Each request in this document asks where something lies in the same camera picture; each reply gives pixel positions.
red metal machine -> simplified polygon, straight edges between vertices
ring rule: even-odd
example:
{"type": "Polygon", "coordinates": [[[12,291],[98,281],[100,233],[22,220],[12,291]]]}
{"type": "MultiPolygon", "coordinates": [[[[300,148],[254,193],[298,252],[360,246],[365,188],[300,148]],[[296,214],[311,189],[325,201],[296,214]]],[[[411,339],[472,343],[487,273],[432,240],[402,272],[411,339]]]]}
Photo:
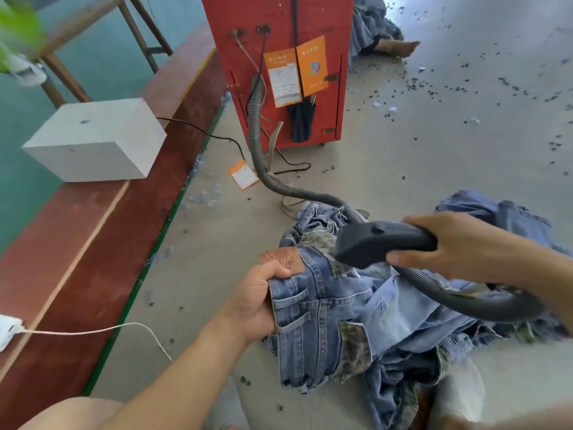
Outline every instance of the red metal machine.
{"type": "MultiPolygon", "coordinates": [[[[245,106],[261,59],[265,27],[270,28],[265,53],[294,48],[324,35],[328,87],[316,93],[316,113],[312,136],[307,142],[293,143],[290,139],[291,121],[286,107],[275,107],[267,68],[262,77],[268,86],[262,107],[261,125],[267,133],[284,126],[277,138],[277,148],[317,144],[340,140],[344,115],[344,93],[348,73],[348,48],[354,0],[202,0],[221,64],[241,126],[247,136],[245,106]],[[240,48],[239,39],[252,61],[240,48]]],[[[264,150],[268,139],[261,134],[264,150]]]]}

white label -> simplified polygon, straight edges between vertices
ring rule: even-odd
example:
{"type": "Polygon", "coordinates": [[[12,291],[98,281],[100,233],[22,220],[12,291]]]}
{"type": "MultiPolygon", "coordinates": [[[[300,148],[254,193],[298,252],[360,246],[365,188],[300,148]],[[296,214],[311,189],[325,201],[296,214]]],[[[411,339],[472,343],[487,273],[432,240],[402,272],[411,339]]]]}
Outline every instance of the white label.
{"type": "Polygon", "coordinates": [[[258,177],[255,173],[249,168],[248,165],[243,165],[239,170],[234,173],[231,173],[231,176],[235,180],[241,190],[245,190],[246,188],[251,187],[255,182],[258,181],[258,177]]]}
{"type": "Polygon", "coordinates": [[[269,78],[276,107],[282,107],[285,104],[301,100],[298,71],[295,63],[269,69],[269,78]]]}

person's left hand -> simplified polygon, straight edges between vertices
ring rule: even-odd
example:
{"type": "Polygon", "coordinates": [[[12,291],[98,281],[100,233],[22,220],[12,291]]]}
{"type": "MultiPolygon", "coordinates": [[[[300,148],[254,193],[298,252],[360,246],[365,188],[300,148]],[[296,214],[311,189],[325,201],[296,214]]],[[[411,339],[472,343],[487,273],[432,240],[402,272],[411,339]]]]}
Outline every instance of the person's left hand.
{"type": "Polygon", "coordinates": [[[261,340],[275,329],[275,316],[265,302],[269,292],[269,279],[284,279],[290,270],[278,261],[269,261],[253,267],[227,300],[222,314],[244,336],[246,344],[261,340]]]}

blue logo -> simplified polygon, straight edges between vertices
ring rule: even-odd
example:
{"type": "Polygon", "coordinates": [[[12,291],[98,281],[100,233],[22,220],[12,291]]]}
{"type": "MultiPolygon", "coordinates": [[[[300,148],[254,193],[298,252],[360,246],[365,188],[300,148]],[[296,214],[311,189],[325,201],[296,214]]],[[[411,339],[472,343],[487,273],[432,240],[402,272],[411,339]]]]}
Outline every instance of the blue logo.
{"type": "Polygon", "coordinates": [[[311,62],[311,70],[308,72],[309,75],[318,74],[320,71],[320,63],[318,62],[311,62]]]}

hand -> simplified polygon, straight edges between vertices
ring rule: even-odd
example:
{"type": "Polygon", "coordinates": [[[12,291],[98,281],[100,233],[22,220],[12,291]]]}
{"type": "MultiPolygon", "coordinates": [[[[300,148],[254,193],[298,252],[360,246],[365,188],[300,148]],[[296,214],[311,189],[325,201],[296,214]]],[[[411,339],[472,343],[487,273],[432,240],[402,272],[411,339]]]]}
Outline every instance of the hand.
{"type": "Polygon", "coordinates": [[[447,279],[519,285],[529,252],[539,246],[531,240],[497,228],[466,213],[436,213],[403,219],[438,239],[434,252],[394,251],[391,265],[427,269],[447,279]]]}
{"type": "Polygon", "coordinates": [[[237,286],[221,311],[246,341],[246,345],[261,340],[275,329],[275,316],[265,301],[269,279],[290,277],[290,270],[278,261],[253,267],[237,286]]]}

